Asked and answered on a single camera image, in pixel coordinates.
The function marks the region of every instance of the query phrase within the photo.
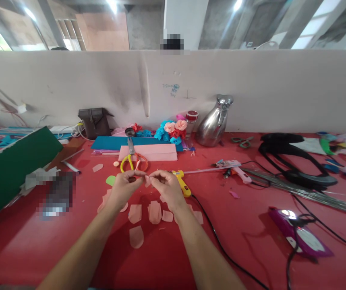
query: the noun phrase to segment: purple phone case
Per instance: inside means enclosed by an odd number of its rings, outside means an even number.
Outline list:
[[[289,222],[291,218],[296,216],[292,211],[269,207],[268,214],[278,226],[282,234],[285,236],[290,245],[295,247],[295,235],[292,224]],[[297,253],[306,258],[331,257],[334,253],[314,234],[304,226],[297,229],[299,249]]]

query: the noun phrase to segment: white partition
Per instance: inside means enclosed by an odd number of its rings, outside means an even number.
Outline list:
[[[235,97],[228,131],[346,131],[346,51],[0,52],[0,88],[31,107],[21,115],[30,126],[105,107],[111,127],[153,128],[187,110],[203,117],[222,93]],[[15,122],[0,111],[1,125]]]

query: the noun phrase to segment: yellow glue gun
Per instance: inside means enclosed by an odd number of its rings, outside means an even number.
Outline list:
[[[177,177],[178,182],[180,183],[182,193],[184,194],[184,197],[191,196],[192,192],[188,188],[188,186],[185,184],[185,182],[182,180],[182,177],[184,177],[184,172],[182,170],[178,171],[172,171],[172,173]]]

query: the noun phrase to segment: scissors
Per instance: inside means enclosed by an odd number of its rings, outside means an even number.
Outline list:
[[[131,139],[131,137],[127,137],[127,144],[128,144],[129,149],[130,149],[130,153],[123,158],[122,163],[120,164],[120,170],[122,172],[124,172],[123,165],[124,165],[126,160],[128,160],[130,162],[131,170],[134,170],[133,162],[131,161],[131,156],[135,155],[137,157],[137,165],[135,167],[135,170],[138,170],[139,164],[141,162],[140,159],[142,158],[146,162],[146,167],[144,169],[144,171],[146,171],[147,167],[149,166],[149,162],[147,161],[147,159],[144,156],[135,152],[133,140]]]
[[[239,146],[240,146],[241,148],[247,149],[247,148],[251,147],[251,143],[249,142],[249,140],[252,140],[252,139],[253,139],[253,136],[248,137],[248,138],[246,138],[246,139],[233,137],[233,138],[231,138],[230,140],[231,140],[233,143],[240,143]]]

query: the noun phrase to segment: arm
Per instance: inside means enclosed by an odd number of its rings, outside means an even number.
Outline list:
[[[176,176],[158,170],[150,175],[150,181],[165,198],[175,216],[197,288],[199,290],[245,289],[232,267],[225,261],[191,213]]]
[[[37,289],[87,289],[119,211],[143,182],[142,171],[118,174],[103,210],[96,215],[71,249],[62,257]]]

